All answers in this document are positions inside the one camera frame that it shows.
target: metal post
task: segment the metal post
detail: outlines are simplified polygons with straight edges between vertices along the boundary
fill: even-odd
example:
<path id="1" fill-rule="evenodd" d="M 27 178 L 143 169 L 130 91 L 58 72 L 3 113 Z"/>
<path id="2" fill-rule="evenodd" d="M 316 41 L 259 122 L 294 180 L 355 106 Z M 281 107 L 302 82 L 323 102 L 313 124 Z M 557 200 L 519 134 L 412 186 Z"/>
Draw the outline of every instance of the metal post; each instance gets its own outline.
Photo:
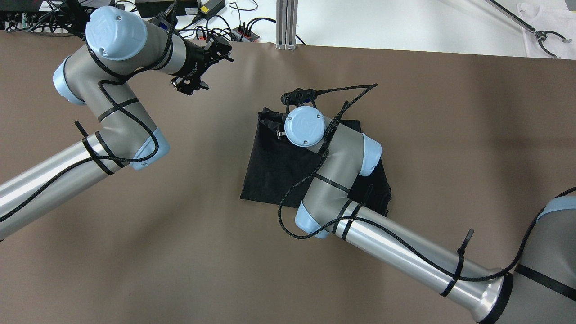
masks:
<path id="1" fill-rule="evenodd" d="M 298 0 L 278 0 L 276 3 L 276 48 L 296 49 L 296 16 Z"/>

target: black cloth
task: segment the black cloth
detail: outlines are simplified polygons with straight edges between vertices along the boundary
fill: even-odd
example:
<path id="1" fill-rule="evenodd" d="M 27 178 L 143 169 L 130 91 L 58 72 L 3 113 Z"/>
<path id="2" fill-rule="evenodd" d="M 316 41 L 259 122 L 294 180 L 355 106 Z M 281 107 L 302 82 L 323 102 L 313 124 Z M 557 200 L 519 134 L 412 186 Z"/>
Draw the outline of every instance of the black cloth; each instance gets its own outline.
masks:
<path id="1" fill-rule="evenodd" d="M 320 164 L 320 155 L 292 144 L 286 137 L 277 138 L 276 131 L 283 131 L 285 118 L 286 114 L 271 111 L 266 107 L 258 113 L 258 127 L 241 199 L 278 205 L 293 185 Z M 358 120 L 341 120 L 340 123 L 361 131 Z M 284 206 L 298 208 L 312 179 L 298 186 L 286 198 Z M 363 201 L 371 185 L 372 193 L 367 201 Z M 380 161 L 370 176 L 356 178 L 348 197 L 364 202 L 371 210 L 386 215 L 386 207 L 392 199 L 391 190 Z"/>

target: robotic arm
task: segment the robotic arm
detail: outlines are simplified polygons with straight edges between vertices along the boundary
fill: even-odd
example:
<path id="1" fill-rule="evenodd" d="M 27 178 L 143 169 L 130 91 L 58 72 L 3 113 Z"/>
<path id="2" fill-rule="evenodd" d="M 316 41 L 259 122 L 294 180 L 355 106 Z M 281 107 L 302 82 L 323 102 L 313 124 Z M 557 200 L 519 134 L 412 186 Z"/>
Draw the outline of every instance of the robotic arm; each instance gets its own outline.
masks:
<path id="1" fill-rule="evenodd" d="M 87 105 L 103 128 L 88 136 L 77 123 L 81 142 L 0 186 L 0 240 L 126 165 L 142 169 L 168 153 L 128 79 L 158 70 L 175 76 L 176 90 L 191 95 L 208 88 L 200 76 L 211 65 L 232 61 L 232 48 L 221 37 L 202 48 L 111 6 L 92 13 L 86 42 L 58 67 L 54 84 L 71 103 Z"/>
<path id="2" fill-rule="evenodd" d="M 300 106 L 286 118 L 286 137 L 318 153 L 330 122 L 316 108 Z M 514 274 L 489 270 L 464 259 L 472 230 L 453 253 L 347 198 L 357 175 L 369 175 L 378 163 L 379 143 L 338 125 L 327 149 L 295 217 L 309 235 L 291 233 L 280 218 L 291 236 L 331 232 L 465 307 L 479 323 L 574 322 L 576 197 L 556 198 L 540 213 Z"/>

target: light blue cap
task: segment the light blue cap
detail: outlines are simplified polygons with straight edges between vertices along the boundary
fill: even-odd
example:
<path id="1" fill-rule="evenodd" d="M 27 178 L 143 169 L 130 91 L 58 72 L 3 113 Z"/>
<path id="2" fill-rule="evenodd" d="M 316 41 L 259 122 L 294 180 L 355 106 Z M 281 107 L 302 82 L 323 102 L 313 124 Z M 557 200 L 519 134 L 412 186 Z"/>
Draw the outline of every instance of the light blue cap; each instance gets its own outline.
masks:
<path id="1" fill-rule="evenodd" d="M 318 231 L 318 229 L 321 227 L 314 220 L 314 218 L 312 218 L 312 216 L 310 215 L 308 210 L 306 210 L 306 207 L 304 207 L 304 204 L 302 202 L 300 202 L 300 207 L 296 212 L 296 219 L 294 221 L 296 222 L 296 225 L 300 227 L 301 230 L 303 230 L 308 234 L 312 234 Z M 323 230 L 320 233 L 316 234 L 314 237 L 319 239 L 325 239 L 328 237 L 328 235 L 330 235 L 330 233 L 328 233 L 328 231 L 326 230 Z"/>
<path id="2" fill-rule="evenodd" d="M 141 162 L 130 163 L 130 165 L 135 170 L 144 169 L 148 165 L 159 160 L 162 156 L 165 156 L 166 154 L 168 154 L 168 151 L 170 151 L 170 144 L 168 144 L 168 141 L 164 137 L 164 134 L 162 134 L 162 132 L 160 131 L 160 128 L 156 128 L 156 130 L 153 132 L 153 134 L 156 137 L 156 140 L 158 141 L 158 152 L 156 152 L 156 154 L 153 157 L 151 157 L 147 160 L 144 160 Z M 150 137 L 148 137 L 146 142 L 144 142 L 144 145 L 142 145 L 140 150 L 138 150 L 138 153 L 136 153 L 136 155 L 134 155 L 133 159 L 141 159 L 143 157 L 150 155 L 154 151 L 154 148 L 156 148 L 156 146 L 154 145 L 154 141 L 152 140 L 152 136 L 150 136 Z"/>
<path id="3" fill-rule="evenodd" d="M 56 91 L 60 93 L 61 96 L 66 98 L 69 102 L 73 104 L 77 104 L 79 106 L 84 106 L 86 103 L 80 100 L 77 96 L 75 96 L 70 88 L 68 87 L 68 83 L 66 82 L 66 76 L 64 75 L 64 66 L 66 65 L 66 61 L 68 61 L 69 56 L 64 59 L 64 61 L 58 66 L 56 71 L 54 71 L 54 75 L 52 76 L 52 82 L 54 82 L 54 87 L 56 87 Z"/>
<path id="4" fill-rule="evenodd" d="M 552 199 L 542 213 L 538 215 L 538 220 L 546 214 L 566 209 L 576 209 L 576 196 L 564 196 Z"/>
<path id="5" fill-rule="evenodd" d="M 359 175 L 369 176 L 378 165 L 378 162 L 380 162 L 382 145 L 364 133 L 362 133 L 362 136 L 364 138 L 364 157 L 362 158 L 362 169 Z"/>
<path id="6" fill-rule="evenodd" d="M 86 24 L 86 42 L 100 56 L 122 61 L 140 53 L 148 30 L 144 21 L 131 12 L 116 7 L 100 7 Z"/>
<path id="7" fill-rule="evenodd" d="M 286 137 L 292 144 L 307 148 L 315 145 L 324 137 L 326 124 L 322 113 L 310 106 L 292 110 L 284 123 Z"/>

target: white cloth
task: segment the white cloth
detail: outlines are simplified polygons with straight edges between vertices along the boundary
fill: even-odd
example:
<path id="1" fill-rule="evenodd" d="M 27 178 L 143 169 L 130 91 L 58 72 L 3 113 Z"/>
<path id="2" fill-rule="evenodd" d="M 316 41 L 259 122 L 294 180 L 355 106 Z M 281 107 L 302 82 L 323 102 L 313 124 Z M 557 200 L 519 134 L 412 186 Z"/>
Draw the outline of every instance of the white cloth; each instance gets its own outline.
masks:
<path id="1" fill-rule="evenodd" d="M 536 28 L 536 31 L 554 31 L 571 43 L 562 43 L 562 39 L 554 34 L 548 34 L 544 47 L 563 59 L 576 59 L 576 13 L 567 10 L 547 9 L 543 5 L 529 3 L 518 4 L 518 16 Z M 538 45 L 534 34 L 524 32 L 526 55 L 531 58 L 552 58 Z"/>

